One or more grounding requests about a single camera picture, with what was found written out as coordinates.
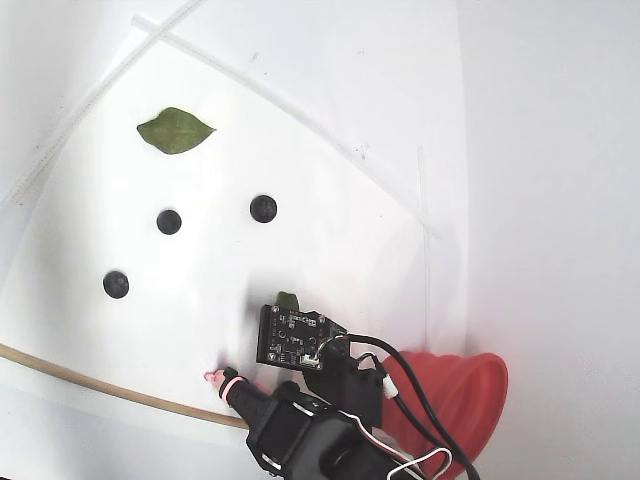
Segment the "electronic component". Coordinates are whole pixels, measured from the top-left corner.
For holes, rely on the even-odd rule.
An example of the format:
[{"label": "electronic component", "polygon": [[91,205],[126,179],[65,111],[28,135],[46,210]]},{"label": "electronic component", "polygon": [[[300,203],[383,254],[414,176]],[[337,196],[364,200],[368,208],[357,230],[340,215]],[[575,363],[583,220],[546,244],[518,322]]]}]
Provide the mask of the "electronic component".
[{"label": "electronic component", "polygon": [[375,368],[360,369],[359,361],[340,355],[334,347],[345,341],[335,340],[322,350],[322,370],[305,370],[304,382],[309,390],[333,406],[360,417],[371,427],[382,426],[382,382],[384,375]]},{"label": "electronic component", "polygon": [[[275,305],[260,311],[256,361],[290,370],[322,370],[318,347],[347,330],[318,312],[298,312]],[[336,344],[340,354],[349,354],[348,342]]]},{"label": "electronic component", "polygon": [[205,378],[247,422],[247,446],[258,465],[274,477],[425,480],[409,465],[409,457],[375,438],[358,416],[302,393],[294,382],[284,382],[268,395],[233,368]]}]

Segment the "small green leaf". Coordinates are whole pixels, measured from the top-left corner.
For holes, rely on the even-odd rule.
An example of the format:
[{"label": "small green leaf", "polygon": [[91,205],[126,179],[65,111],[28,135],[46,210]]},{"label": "small green leaf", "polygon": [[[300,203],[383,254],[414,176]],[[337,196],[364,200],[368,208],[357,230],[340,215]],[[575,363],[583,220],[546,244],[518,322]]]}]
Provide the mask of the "small green leaf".
[{"label": "small green leaf", "polygon": [[295,310],[296,312],[300,311],[298,297],[296,297],[295,293],[278,292],[274,305],[277,305],[280,308],[286,308],[287,310]]},{"label": "small green leaf", "polygon": [[153,120],[138,125],[138,133],[144,141],[167,155],[197,147],[215,130],[174,107],[166,108]]}]

